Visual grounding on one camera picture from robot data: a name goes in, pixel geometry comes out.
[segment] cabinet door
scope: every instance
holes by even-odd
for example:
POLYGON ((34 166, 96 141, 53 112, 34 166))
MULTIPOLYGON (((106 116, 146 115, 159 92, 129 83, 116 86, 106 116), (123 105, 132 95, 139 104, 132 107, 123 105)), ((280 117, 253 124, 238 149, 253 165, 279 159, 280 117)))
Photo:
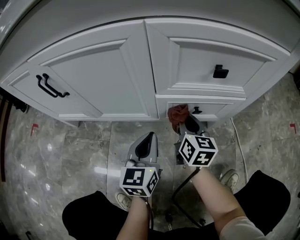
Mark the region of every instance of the cabinet door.
POLYGON ((8 76, 1 83, 1 86, 16 97, 27 96, 42 106, 39 109, 46 109, 44 112, 50 110, 62 120, 99 118, 102 115, 100 111, 85 101, 48 67, 30 66, 25 63, 8 76), (65 97, 57 96, 45 86, 43 74, 49 76, 47 84, 62 94, 65 92, 68 94, 65 97), (37 76, 42 78, 40 87, 38 86, 37 76))
POLYGON ((158 118, 143 20, 78 33, 29 62, 48 66, 102 112, 102 120, 158 118))
POLYGON ((145 22, 157 94, 248 97, 290 56, 231 25, 184 18, 145 22), (225 78, 224 72, 214 77, 216 65, 228 70, 225 78))

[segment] black drawer pull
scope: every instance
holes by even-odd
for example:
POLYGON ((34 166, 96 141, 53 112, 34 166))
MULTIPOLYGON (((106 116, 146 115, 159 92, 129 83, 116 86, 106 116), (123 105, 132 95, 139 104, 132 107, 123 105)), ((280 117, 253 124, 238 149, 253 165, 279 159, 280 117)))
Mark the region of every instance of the black drawer pull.
POLYGON ((202 111, 199 110, 199 107, 194 107, 195 111, 192 112, 192 114, 200 114, 202 111))
POLYGON ((42 85, 41 85, 41 80, 42 80, 42 77, 40 75, 37 75, 37 84, 38 86, 40 87, 41 90, 45 91, 46 93, 48 93, 51 97, 54 97, 54 98, 57 98, 58 95, 54 95, 53 93, 51 93, 50 91, 48 91, 46 88, 44 88, 42 85))
POLYGON ((45 86, 48 87, 51 91, 53 91, 55 94, 57 94, 58 96, 60 96, 61 98, 64 98, 65 96, 69 96, 70 94, 68 92, 64 92, 64 94, 61 94, 60 92, 58 92, 55 88, 51 87, 48 84, 48 79, 49 76, 46 73, 43 73, 43 77, 45 79, 45 86))
POLYGON ((226 78, 228 75, 228 69, 222 69, 223 65, 216 65, 213 78, 226 78))

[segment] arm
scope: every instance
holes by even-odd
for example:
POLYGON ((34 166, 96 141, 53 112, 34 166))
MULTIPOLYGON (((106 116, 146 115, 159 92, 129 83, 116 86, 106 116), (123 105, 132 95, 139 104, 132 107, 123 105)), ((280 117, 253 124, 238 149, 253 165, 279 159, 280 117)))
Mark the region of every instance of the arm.
POLYGON ((140 197, 134 197, 117 240, 146 240, 148 228, 149 211, 146 203, 140 197))
POLYGON ((206 167, 192 178, 192 183, 214 219, 218 235, 231 220, 246 216, 233 194, 206 167))

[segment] marble floor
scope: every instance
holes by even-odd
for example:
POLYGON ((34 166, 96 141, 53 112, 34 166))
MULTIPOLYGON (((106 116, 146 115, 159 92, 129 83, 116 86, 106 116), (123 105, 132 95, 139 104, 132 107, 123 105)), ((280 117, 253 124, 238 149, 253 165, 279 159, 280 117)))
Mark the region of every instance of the marble floor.
MULTIPOLYGON (((249 177, 256 171, 283 182, 291 193, 291 205, 268 239, 291 239, 300 214, 300 94, 287 74, 269 92, 234 117, 249 177), (297 133, 290 127, 295 123, 297 133)), ((67 126, 31 108, 27 114, 12 109, 9 118, 5 170, 7 182, 0 184, 5 208, 20 239, 30 231, 35 239, 70 240, 62 223, 64 207, 74 199, 101 191, 112 202, 119 189, 120 168, 129 146, 141 135, 154 131, 158 137, 158 162, 163 168, 153 194, 155 228, 167 231, 165 211, 173 216, 173 227, 192 224, 173 206, 171 196, 187 177, 175 164, 174 143, 178 137, 168 122, 82 122, 67 126), (32 124, 38 124, 31 135, 32 124)), ((245 185, 243 162, 230 121, 210 129, 219 153, 211 171, 236 169, 245 185)), ((196 219, 211 217, 195 189, 187 184, 178 195, 181 205, 196 219)))

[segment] shoe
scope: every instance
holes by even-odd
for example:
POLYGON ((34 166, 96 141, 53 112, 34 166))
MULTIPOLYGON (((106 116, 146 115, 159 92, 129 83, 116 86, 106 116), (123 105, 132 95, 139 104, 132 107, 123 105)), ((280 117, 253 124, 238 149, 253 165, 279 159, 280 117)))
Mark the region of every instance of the shoe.
POLYGON ((122 209, 124 209, 125 211, 129 211, 131 205, 131 199, 123 193, 116 193, 115 197, 118 204, 122 207, 122 209))
POLYGON ((233 193, 235 186, 238 184, 239 175, 234 169, 231 169, 221 177, 220 181, 233 193))

